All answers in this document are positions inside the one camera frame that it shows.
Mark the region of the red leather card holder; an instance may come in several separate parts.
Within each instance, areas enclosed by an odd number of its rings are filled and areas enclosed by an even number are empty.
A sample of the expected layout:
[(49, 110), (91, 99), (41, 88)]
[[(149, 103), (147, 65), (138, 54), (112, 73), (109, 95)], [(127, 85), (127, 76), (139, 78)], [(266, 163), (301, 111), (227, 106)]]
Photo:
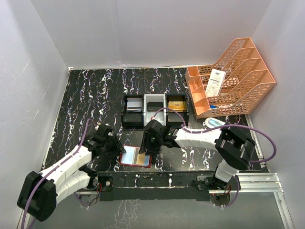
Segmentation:
[(120, 157), (120, 165), (124, 166), (132, 166), (132, 167), (143, 167), (136, 165), (136, 157), (139, 154), (139, 147), (135, 146), (123, 146), (126, 150), (126, 153), (122, 154)]

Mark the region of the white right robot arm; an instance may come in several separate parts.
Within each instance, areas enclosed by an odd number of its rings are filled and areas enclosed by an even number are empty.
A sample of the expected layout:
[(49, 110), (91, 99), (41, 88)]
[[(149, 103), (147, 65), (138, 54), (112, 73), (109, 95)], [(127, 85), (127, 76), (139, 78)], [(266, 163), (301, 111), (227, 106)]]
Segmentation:
[(246, 171), (255, 149), (255, 142), (236, 126), (226, 124), (209, 130), (189, 129), (185, 126), (166, 127), (151, 120), (143, 129), (140, 154), (157, 155), (161, 147), (196, 147), (217, 151), (223, 158), (212, 177), (196, 180), (207, 189), (225, 189), (232, 177)]

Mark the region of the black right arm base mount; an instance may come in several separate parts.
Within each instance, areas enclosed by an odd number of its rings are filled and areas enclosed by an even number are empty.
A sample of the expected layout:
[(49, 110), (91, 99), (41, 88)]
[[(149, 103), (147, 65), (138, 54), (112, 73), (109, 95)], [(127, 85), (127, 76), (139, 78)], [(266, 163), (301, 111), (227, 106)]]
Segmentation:
[(217, 179), (215, 176), (198, 176), (191, 182), (191, 186), (202, 192), (203, 201), (213, 205), (225, 207), (236, 199), (231, 199), (231, 193), (237, 193), (241, 189), (238, 177), (232, 177), (228, 183)]

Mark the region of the gold magnetic stripe card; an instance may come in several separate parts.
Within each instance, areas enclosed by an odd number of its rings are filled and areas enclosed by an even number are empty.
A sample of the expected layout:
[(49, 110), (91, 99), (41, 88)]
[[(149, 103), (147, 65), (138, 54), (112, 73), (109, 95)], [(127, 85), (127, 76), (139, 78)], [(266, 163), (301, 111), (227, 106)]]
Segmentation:
[(138, 154), (136, 157), (136, 165), (148, 167), (150, 165), (151, 157), (146, 154)]

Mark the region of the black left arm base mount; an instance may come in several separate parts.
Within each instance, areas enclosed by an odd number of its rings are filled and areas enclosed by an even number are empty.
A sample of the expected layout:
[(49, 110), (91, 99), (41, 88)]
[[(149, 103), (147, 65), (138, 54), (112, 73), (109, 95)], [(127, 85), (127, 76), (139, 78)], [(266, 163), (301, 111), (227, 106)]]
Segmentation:
[[(113, 182), (112, 178), (109, 177), (99, 178), (98, 173), (95, 170), (91, 170), (87, 167), (82, 167), (81, 169), (79, 169), (75, 173), (75, 177), (84, 183), (79, 184), (79, 187), (76, 189), (76, 191), (73, 194), (78, 199), (80, 204), (83, 207), (86, 207), (87, 210), (90, 208), (92, 204), (96, 204), (98, 201), (100, 201), (102, 191), (112, 190), (112, 182)], [(84, 194), (78, 192), (78, 190), (80, 189), (85, 189), (87, 191), (97, 191), (96, 197), (92, 199), (90, 203), (86, 203), (81, 199), (84, 196)]]

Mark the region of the white VIP chip card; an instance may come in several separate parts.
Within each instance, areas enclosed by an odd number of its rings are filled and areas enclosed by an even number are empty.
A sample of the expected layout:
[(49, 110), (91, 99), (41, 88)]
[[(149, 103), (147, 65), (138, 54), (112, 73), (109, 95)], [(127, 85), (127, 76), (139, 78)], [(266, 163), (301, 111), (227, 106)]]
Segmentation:
[(128, 97), (126, 104), (127, 112), (141, 112), (142, 111), (142, 98)]

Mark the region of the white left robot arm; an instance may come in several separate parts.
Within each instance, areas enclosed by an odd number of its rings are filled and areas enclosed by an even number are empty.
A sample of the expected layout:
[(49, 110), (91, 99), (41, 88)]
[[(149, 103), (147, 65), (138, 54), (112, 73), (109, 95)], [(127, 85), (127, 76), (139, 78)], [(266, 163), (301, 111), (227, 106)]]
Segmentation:
[(118, 157), (125, 150), (114, 130), (99, 125), (86, 135), (60, 161), (41, 172), (30, 172), (23, 183), (17, 205), (42, 222), (51, 216), (57, 204), (76, 191), (98, 186), (97, 171), (87, 164), (98, 156)]

